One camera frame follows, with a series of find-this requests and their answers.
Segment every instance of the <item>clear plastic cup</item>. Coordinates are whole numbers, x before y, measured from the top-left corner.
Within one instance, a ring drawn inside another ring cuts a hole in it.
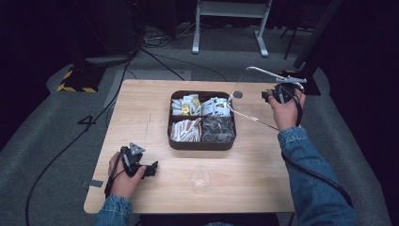
[[[190,172],[190,180],[194,192],[197,194],[205,193],[213,176],[209,168],[205,166],[195,166]]]

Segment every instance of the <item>gray carpet floor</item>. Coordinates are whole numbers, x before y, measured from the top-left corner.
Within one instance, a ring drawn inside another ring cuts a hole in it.
[[[173,71],[184,73],[187,80],[225,81],[225,77],[227,81],[237,81],[248,66],[272,73],[292,70],[303,42],[310,35],[298,32],[284,60],[291,33],[281,40],[279,35],[283,30],[266,29],[263,36],[270,56],[262,57],[253,35],[255,29],[256,26],[239,30],[208,29],[201,34],[197,55],[191,54],[191,35],[165,47],[147,50],[160,55],[162,62]],[[50,96],[24,121],[0,153],[0,225],[25,224],[25,203],[31,186],[50,161],[85,130],[85,125],[77,122],[88,115],[96,117],[104,110],[110,96],[115,94],[115,84],[120,82],[124,65],[106,69],[97,93],[56,91],[70,66],[65,65],[50,77],[47,82]],[[144,52],[137,54],[128,69],[128,78],[134,78],[134,73],[141,79],[180,79]],[[153,71],[152,75],[146,76],[148,71]],[[359,212],[359,225],[391,225],[380,184],[330,99],[326,76],[318,70],[314,79],[322,95],[308,96],[302,126],[351,195]],[[30,200],[31,225],[93,224],[94,216],[83,209],[87,188],[82,184],[91,179],[112,110],[106,110],[43,174]],[[289,213],[279,214],[280,225],[287,225],[289,216]]]

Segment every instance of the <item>person's right hand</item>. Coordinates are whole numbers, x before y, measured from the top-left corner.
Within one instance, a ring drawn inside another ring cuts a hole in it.
[[[303,108],[306,99],[305,94],[303,94],[300,90],[295,89],[295,95],[298,97]],[[279,131],[283,131],[284,129],[290,127],[296,127],[298,110],[293,99],[285,104],[280,104],[272,95],[270,95],[268,101],[272,106],[274,119]]]

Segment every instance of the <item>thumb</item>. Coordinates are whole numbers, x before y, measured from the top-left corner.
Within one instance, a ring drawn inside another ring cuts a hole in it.
[[[146,166],[141,166],[138,170],[137,170],[137,172],[136,172],[136,174],[135,174],[135,176],[133,177],[133,179],[134,180],[141,180],[141,178],[144,176],[144,173],[146,172]]]
[[[279,102],[276,101],[276,98],[274,98],[274,96],[272,96],[272,95],[270,95],[268,97],[268,101],[269,101],[269,104],[272,105],[272,108],[279,104]]]

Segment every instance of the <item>hand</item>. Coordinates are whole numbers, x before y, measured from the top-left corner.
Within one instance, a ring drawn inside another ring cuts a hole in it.
[[[300,90],[295,89],[295,95],[298,97],[303,108],[306,99],[305,94]],[[293,99],[285,104],[280,104],[272,95],[270,95],[269,104],[272,106],[274,119],[280,132],[290,127],[296,127],[298,110]]]
[[[120,158],[120,161],[116,163],[118,154],[120,153],[115,153],[114,156],[109,161],[108,176],[111,174],[114,165],[117,164],[117,168],[115,169],[114,172],[114,178],[115,177],[116,178],[114,180],[114,184],[112,185],[110,194],[116,196],[122,196],[127,200],[131,200],[136,192],[138,183],[141,181],[141,178],[143,177],[144,172],[146,171],[146,166],[140,167],[135,176],[131,178],[126,174],[126,172],[124,172],[123,163],[121,161],[122,157]]]

